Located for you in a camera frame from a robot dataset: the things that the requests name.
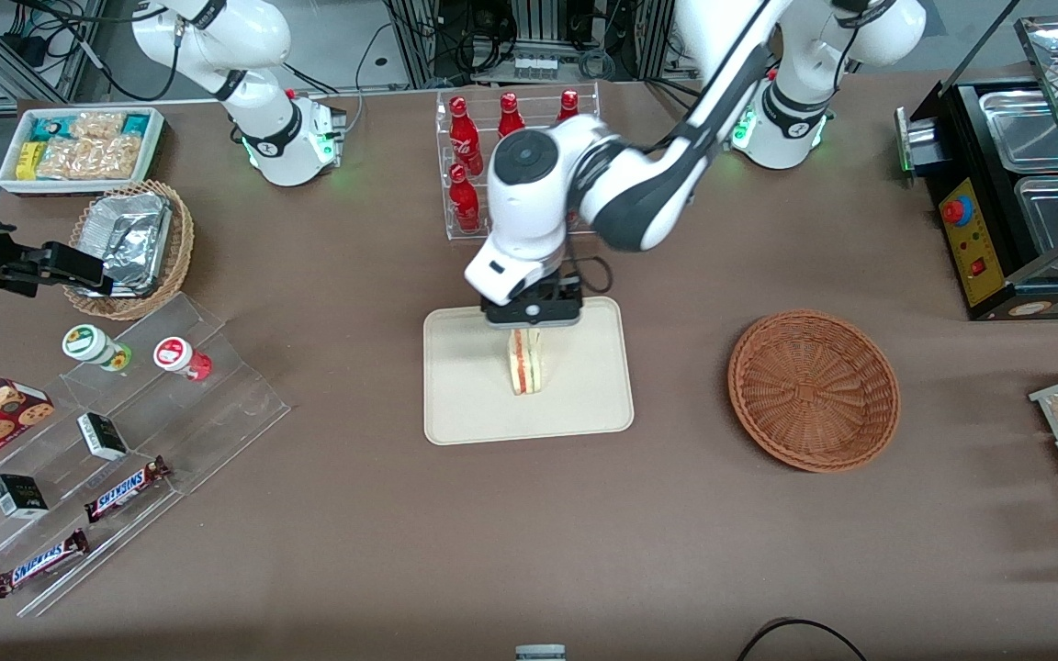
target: wicker basket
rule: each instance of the wicker basket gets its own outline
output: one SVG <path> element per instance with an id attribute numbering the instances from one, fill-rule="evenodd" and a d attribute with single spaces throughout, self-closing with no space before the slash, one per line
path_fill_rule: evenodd
<path id="1" fill-rule="evenodd" d="M 169 237 L 165 239 L 165 256 L 163 268 L 161 268 L 161 281 L 158 289 L 150 296 L 144 298 L 92 298 L 79 296 L 70 288 L 65 288 L 63 293 L 68 300 L 72 301 L 76 310 L 112 318 L 115 322 L 133 322 L 144 315 L 160 309 L 168 302 L 174 294 L 182 289 L 182 281 L 185 280 L 185 272 L 190 268 L 190 251 L 194 249 L 194 220 L 190 218 L 190 209 L 185 208 L 182 199 L 168 185 L 159 181 L 143 181 L 140 184 L 125 185 L 116 191 L 109 191 L 105 197 L 135 196 L 138 192 L 158 192 L 174 204 L 174 215 L 170 219 Z M 85 218 L 88 216 L 86 208 L 80 214 L 80 222 L 76 223 L 72 231 L 72 244 L 75 246 L 80 241 L 80 231 L 84 231 Z"/>
<path id="2" fill-rule="evenodd" d="M 893 440 L 900 389 L 858 328 L 814 310 L 759 319 L 729 360 L 729 398 L 753 440 L 795 467 L 857 469 Z"/>

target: coca-cola bottle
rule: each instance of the coca-cola bottle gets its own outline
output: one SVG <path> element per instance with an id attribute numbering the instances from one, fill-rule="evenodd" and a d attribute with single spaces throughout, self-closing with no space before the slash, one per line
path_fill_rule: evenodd
<path id="1" fill-rule="evenodd" d="M 558 123 L 562 124 L 576 114 L 579 114 L 579 92 L 577 89 L 567 89 L 562 92 L 562 110 L 559 110 Z"/>
<path id="2" fill-rule="evenodd" d="M 517 95 L 512 92 L 500 94 L 500 124 L 496 126 L 497 133 L 505 137 L 513 130 L 522 130 L 526 126 L 525 117 L 517 109 Z"/>
<path id="3" fill-rule="evenodd" d="M 462 96 L 453 96 L 449 108 L 452 110 L 452 149 L 456 162 L 464 164 L 471 176 L 479 177 L 484 171 L 484 157 L 479 154 L 479 130 L 468 116 L 468 102 Z"/>
<path id="4" fill-rule="evenodd" d="M 459 229 L 466 234 L 479 232 L 479 199 L 475 185 L 468 181 L 468 171 L 461 164 L 452 164 L 449 175 L 452 177 L 449 197 Z"/>

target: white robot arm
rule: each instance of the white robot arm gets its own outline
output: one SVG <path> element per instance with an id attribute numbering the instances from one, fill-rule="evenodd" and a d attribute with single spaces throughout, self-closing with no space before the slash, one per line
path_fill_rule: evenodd
<path id="1" fill-rule="evenodd" d="M 289 57 L 291 34 L 280 10 L 261 0 L 163 0 L 138 12 L 160 7 L 169 12 L 133 24 L 138 44 L 222 102 L 264 179 L 305 184 L 340 163 L 345 114 L 291 99 L 268 71 Z"/>
<path id="2" fill-rule="evenodd" d="M 17 0 L 42 7 L 32 0 Z M 176 67 L 221 100 L 252 163 L 270 183 L 305 184 L 340 163 L 345 113 L 310 99 L 290 99 L 268 67 L 289 57 L 289 24 L 263 0 L 163 0 L 140 3 L 133 23 L 151 59 Z M 85 53 L 98 68 L 96 54 Z"/>
<path id="3" fill-rule="evenodd" d="M 894 61 L 914 49 L 925 25 L 916 0 L 679 0 L 676 12 L 693 57 L 712 73 L 658 145 L 659 160 L 591 116 L 519 130 L 497 145 L 488 171 L 491 235 L 464 272 L 488 301 L 489 322 L 577 322 L 581 301 L 550 309 L 537 286 L 563 261 L 567 213 L 579 213 L 615 250 L 651 250 L 676 225 L 751 102 L 759 108 L 746 153 L 792 167 L 809 153 L 847 55 Z M 765 42 L 780 22 L 783 62 L 769 84 Z M 765 96 L 768 108 L 759 104 Z"/>

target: tabletop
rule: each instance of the tabletop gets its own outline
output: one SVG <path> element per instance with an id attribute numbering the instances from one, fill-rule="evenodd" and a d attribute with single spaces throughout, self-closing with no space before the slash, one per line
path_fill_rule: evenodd
<path id="1" fill-rule="evenodd" d="M 163 106 L 152 175 L 197 223 L 184 290 L 295 408 L 41 618 L 0 602 L 0 658 L 696 660 L 779 616 L 870 658 L 1058 658 L 1058 455 L 1026 400 L 1058 382 L 1058 323 L 966 322 L 931 201 L 896 171 L 893 110 L 933 82 L 845 79 L 803 166 L 726 154 L 667 242 L 599 251 L 628 430 L 461 447 L 422 427 L 423 318 L 477 301 L 476 244 L 444 238 L 435 94 L 366 97 L 342 167 L 289 189 L 218 104 Z M 678 117 L 643 85 L 602 96 L 634 142 Z M 61 239 L 85 204 L 4 194 L 0 219 Z M 735 339 L 797 307 L 857 325 L 897 372 L 899 430 L 864 469 L 785 467 L 731 411 Z M 0 377 L 67 371 L 58 337 L 83 322 L 57 289 L 0 293 Z M 751 658 L 827 654 L 783 630 Z"/>

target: acrylic display stand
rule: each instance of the acrylic display stand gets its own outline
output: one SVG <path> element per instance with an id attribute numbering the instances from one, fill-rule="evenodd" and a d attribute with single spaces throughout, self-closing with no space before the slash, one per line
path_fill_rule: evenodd
<path id="1" fill-rule="evenodd" d="M 623 322 L 612 298 L 585 300 L 582 322 L 542 328 L 542 388 L 515 394 L 509 331 L 478 307 L 423 323 L 423 432 L 440 446 L 609 435 L 635 420 Z"/>
<path id="2" fill-rule="evenodd" d="M 558 122 L 558 112 L 562 105 L 562 92 L 573 89 L 579 93 L 579 112 L 592 116 L 601 116 L 602 108 L 599 99 L 599 85 L 532 85 L 532 87 L 515 87 L 517 106 L 521 116 L 525 117 L 526 129 L 549 129 Z M 488 237 L 488 164 L 492 150 L 496 148 L 500 136 L 496 126 L 500 124 L 500 94 L 509 89 L 500 88 L 463 88 L 450 89 L 438 93 L 435 103 L 435 140 L 440 155 L 440 186 L 443 188 L 443 218 L 449 239 L 482 239 Z M 468 102 L 468 114 L 476 123 L 479 130 L 479 153 L 484 155 L 484 171 L 470 178 L 479 197 L 479 231 L 468 233 L 459 229 L 455 214 L 452 210 L 452 198 L 449 188 L 452 179 L 449 168 L 455 162 L 455 151 L 452 150 L 452 113 L 449 111 L 449 100 L 453 96 L 462 96 Z M 591 229 L 585 223 L 574 222 L 570 226 L 571 234 L 589 234 Z"/>
<path id="3" fill-rule="evenodd" d="M 45 386 L 56 411 L 33 435 L 0 452 L 0 473 L 34 477 L 50 511 L 32 521 L 0 511 L 0 573 L 10 572 L 84 528 L 92 552 L 65 561 L 3 600 L 17 614 L 38 616 L 95 572 L 165 511 L 289 412 L 271 385 L 240 359 L 222 323 L 185 294 L 117 336 L 133 360 L 123 372 L 77 365 Z M 152 348 L 170 335 L 211 356 L 206 380 L 188 381 L 152 364 Z M 92 410 L 113 420 L 129 446 L 121 461 L 89 455 L 76 418 Z M 85 503 L 152 459 L 172 469 L 121 510 L 88 524 Z"/>

